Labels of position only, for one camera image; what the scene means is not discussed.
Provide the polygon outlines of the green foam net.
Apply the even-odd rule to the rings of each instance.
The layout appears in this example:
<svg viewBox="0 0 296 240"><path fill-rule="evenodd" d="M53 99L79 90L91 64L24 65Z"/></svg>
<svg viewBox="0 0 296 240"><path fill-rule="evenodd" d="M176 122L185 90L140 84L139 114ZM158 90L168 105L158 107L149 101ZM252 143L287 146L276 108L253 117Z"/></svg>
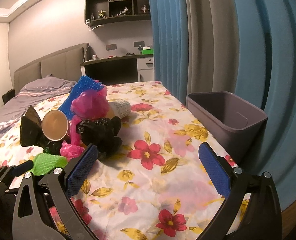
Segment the green foam net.
<svg viewBox="0 0 296 240"><path fill-rule="evenodd" d="M47 153L38 154L33 160L33 168L30 170L35 176L43 176L54 168L64 168L68 163L66 157Z"/></svg>

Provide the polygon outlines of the dark brown paper wrapper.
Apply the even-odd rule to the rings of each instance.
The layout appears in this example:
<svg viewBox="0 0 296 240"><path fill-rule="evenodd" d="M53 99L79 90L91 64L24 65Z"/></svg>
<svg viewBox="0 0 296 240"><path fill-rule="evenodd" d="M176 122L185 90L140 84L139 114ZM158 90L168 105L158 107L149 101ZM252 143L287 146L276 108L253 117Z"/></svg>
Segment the dark brown paper wrapper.
<svg viewBox="0 0 296 240"><path fill-rule="evenodd" d="M41 118L35 108L30 105L26 113L21 117L20 144L21 146L41 146L40 139L43 135Z"/></svg>

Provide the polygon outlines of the brown paper cup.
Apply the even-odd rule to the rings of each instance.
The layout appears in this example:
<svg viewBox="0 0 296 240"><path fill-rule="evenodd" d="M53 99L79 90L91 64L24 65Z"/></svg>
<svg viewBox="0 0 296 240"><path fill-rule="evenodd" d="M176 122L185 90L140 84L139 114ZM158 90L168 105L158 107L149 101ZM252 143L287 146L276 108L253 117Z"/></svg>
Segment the brown paper cup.
<svg viewBox="0 0 296 240"><path fill-rule="evenodd" d="M51 141L62 140L66 136L69 126L66 115L58 109L47 112L41 122L41 129L45 137Z"/></svg>

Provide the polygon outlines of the black plastic bag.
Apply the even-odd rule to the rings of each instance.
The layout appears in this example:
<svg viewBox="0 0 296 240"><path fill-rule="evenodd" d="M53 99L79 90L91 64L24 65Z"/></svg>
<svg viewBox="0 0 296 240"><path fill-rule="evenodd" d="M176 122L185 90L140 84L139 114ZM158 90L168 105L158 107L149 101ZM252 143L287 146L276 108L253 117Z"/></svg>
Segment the black plastic bag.
<svg viewBox="0 0 296 240"><path fill-rule="evenodd" d="M122 139L118 137L121 129L121 119L114 116L112 119L99 118L83 120L76 126L76 132L81 136L85 145L93 144L99 151L100 158L110 158L120 146Z"/></svg>

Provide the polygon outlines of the white grid paper cup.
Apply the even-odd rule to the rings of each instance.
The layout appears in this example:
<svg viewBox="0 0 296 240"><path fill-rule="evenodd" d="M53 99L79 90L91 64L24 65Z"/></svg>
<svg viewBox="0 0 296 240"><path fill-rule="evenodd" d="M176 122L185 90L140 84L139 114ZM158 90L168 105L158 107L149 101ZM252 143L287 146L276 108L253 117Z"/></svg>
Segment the white grid paper cup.
<svg viewBox="0 0 296 240"><path fill-rule="evenodd" d="M107 114L108 118L117 116L120 119L123 119L131 112L131 106L127 100L109 101L109 107L109 112Z"/></svg>

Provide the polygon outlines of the blue foam net sleeve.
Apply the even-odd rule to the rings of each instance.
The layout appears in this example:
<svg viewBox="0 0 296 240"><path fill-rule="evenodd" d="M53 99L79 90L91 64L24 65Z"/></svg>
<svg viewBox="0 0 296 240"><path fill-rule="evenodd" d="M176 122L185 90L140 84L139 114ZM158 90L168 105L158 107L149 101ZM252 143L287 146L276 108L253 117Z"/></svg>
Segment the blue foam net sleeve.
<svg viewBox="0 0 296 240"><path fill-rule="evenodd" d="M99 92L100 95L106 97L107 96L107 88L106 86L98 80L94 80L91 77L85 75L81 76L78 82L72 88L69 96L62 103L62 105L58 108L61 112L65 114L67 119L72 120L74 114L71 110L71 105L73 100L78 98L82 92L86 90L95 90Z"/></svg>

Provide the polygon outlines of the purple plastic trash bin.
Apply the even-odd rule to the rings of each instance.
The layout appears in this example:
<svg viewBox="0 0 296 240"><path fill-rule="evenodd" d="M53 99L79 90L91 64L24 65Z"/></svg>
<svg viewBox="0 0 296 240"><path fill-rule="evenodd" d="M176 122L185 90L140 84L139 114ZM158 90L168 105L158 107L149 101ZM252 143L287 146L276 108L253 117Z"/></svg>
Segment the purple plastic trash bin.
<svg viewBox="0 0 296 240"><path fill-rule="evenodd" d="M250 146L268 119L263 110L227 91L190 93L187 109L239 166L250 156Z"/></svg>

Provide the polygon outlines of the grey upholstered headboard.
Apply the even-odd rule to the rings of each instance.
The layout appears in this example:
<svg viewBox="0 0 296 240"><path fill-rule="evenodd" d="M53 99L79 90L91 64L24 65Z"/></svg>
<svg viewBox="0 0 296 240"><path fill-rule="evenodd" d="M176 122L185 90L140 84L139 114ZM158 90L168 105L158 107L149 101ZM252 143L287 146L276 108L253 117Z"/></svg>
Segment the grey upholstered headboard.
<svg viewBox="0 0 296 240"><path fill-rule="evenodd" d="M88 43L77 44L36 59L14 72L14 90L19 91L28 83L48 75L78 81L82 75L81 64L90 58Z"/></svg>

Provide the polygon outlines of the dark wooden desk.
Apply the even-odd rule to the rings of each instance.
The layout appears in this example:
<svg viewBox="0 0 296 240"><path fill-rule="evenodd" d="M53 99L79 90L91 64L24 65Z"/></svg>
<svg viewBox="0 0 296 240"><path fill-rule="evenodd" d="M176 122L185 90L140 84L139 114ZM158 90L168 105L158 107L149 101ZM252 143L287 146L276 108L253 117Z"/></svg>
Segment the dark wooden desk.
<svg viewBox="0 0 296 240"><path fill-rule="evenodd" d="M136 60L140 57L153 55L126 55L89 60L81 64L81 73L105 85L138 82Z"/></svg>

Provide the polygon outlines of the white drawer cabinet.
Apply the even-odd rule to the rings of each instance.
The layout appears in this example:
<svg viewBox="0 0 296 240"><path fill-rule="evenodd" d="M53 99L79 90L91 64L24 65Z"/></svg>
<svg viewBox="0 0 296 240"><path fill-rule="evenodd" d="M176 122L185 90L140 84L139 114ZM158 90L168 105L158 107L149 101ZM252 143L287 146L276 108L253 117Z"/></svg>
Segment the white drawer cabinet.
<svg viewBox="0 0 296 240"><path fill-rule="evenodd" d="M155 80L155 68L153 57L140 57L136 60L137 77L139 82Z"/></svg>

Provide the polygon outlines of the green box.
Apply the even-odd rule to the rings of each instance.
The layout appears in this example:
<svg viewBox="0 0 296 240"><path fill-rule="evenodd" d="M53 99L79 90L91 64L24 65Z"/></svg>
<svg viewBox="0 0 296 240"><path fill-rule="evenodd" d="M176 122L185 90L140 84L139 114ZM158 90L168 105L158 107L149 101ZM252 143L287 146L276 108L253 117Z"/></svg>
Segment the green box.
<svg viewBox="0 0 296 240"><path fill-rule="evenodd" d="M154 54L154 49L151 47L143 47L141 52L142 52L142 55L150 55L150 54Z"/></svg>

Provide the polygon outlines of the blue and grey curtain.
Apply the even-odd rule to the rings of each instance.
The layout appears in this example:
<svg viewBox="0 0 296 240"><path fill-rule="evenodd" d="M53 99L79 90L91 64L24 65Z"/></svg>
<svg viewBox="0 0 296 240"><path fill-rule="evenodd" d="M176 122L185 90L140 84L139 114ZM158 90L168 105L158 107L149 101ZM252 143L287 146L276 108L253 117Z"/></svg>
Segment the blue and grey curtain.
<svg viewBox="0 0 296 240"><path fill-rule="evenodd" d="M296 208L296 0L150 0L155 76L185 102L226 90L268 115L246 166Z"/></svg>

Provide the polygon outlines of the dark wall shelf unit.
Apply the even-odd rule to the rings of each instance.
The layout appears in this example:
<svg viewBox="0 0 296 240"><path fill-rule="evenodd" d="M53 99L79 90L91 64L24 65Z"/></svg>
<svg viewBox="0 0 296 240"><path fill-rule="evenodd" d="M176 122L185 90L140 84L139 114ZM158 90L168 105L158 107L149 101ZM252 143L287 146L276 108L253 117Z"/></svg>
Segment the dark wall shelf unit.
<svg viewBox="0 0 296 240"><path fill-rule="evenodd" d="M84 23L98 25L128 21L149 21L149 0L85 0Z"/></svg>

